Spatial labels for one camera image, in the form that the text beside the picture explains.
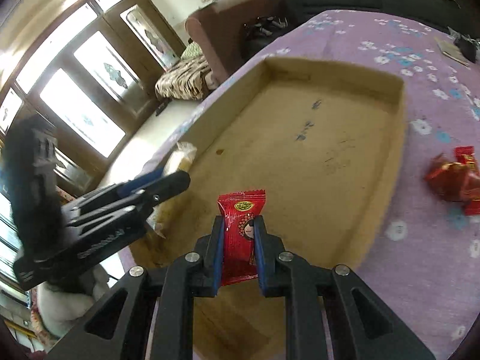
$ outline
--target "floor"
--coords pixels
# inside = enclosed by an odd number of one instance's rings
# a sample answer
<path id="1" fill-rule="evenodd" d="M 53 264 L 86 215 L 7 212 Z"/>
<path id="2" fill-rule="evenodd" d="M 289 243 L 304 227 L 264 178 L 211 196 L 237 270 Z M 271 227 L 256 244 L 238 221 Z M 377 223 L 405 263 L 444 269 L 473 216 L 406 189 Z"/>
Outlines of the floor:
<path id="1" fill-rule="evenodd" d="M 174 100 L 159 115 L 153 114 L 128 142 L 115 162 L 98 185 L 104 187 L 132 180 L 152 158 L 155 151 L 167 140 L 172 132 L 186 120 L 199 103 L 188 100 Z M 114 278 L 123 276 L 124 270 L 118 253 L 102 261 L 102 266 Z M 116 280 L 111 279 L 111 287 Z"/>

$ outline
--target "brown sofa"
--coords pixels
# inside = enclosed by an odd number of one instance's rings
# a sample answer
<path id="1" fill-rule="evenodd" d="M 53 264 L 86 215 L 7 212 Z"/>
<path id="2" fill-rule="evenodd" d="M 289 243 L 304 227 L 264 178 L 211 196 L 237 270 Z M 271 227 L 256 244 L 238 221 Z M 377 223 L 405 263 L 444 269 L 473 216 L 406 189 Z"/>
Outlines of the brown sofa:
<path id="1" fill-rule="evenodd" d="M 214 77 L 223 83 L 243 64 L 242 29 L 257 17 L 271 16 L 280 0 L 218 0 L 193 12 L 185 21 L 189 36 L 200 45 Z"/>

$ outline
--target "brown blanket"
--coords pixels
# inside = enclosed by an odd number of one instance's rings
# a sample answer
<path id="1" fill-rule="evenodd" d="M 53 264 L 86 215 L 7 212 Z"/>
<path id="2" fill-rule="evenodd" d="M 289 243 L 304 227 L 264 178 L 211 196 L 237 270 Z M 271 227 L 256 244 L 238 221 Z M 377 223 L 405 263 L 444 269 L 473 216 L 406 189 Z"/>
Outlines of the brown blanket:
<path id="1" fill-rule="evenodd" d="M 204 55 L 179 61 L 155 84 L 157 97 L 203 100 L 208 95 L 205 76 L 211 71 Z"/>

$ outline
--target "plastic bag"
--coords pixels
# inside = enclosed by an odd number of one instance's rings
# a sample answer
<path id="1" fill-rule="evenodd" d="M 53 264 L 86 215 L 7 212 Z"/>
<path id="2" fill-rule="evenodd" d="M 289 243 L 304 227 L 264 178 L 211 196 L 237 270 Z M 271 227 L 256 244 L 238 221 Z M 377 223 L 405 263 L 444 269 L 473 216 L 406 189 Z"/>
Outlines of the plastic bag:
<path id="1" fill-rule="evenodd" d="M 177 143 L 177 149 L 171 154 L 163 168 L 162 176 L 168 176 L 178 170 L 188 172 L 194 162 L 197 148 L 189 142 Z M 178 196 L 160 203 L 154 210 L 154 231 L 165 238 L 163 232 L 169 228 L 178 208 Z"/>
<path id="2" fill-rule="evenodd" d="M 218 197 L 218 207 L 225 218 L 223 286 L 257 277 L 254 218 L 260 215 L 265 201 L 265 190 L 235 192 Z"/>

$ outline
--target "printed logo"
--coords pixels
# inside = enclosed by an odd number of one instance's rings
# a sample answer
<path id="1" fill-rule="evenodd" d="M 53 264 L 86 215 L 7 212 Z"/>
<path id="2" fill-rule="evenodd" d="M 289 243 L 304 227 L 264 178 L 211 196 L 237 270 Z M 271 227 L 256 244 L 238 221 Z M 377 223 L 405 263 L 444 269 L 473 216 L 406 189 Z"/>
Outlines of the printed logo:
<path id="1" fill-rule="evenodd" d="M 103 247 L 107 246 L 108 244 L 115 241 L 117 238 L 121 237 L 124 234 L 125 232 L 123 231 L 123 229 L 117 230 L 115 234 L 109 235 L 107 238 L 105 238 L 103 241 L 100 241 L 98 244 L 94 244 L 87 250 L 77 253 L 77 257 L 79 259 L 84 259 L 85 257 L 88 257 L 90 254 L 96 252 L 98 249 L 102 249 Z"/>
<path id="2" fill-rule="evenodd" d="M 235 204 L 235 208 L 236 208 L 238 211 L 248 211 L 248 210 L 251 209 L 254 205 L 255 205 L 255 203 L 248 202 L 248 201 L 244 200 L 243 202 L 238 202 L 237 204 Z"/>

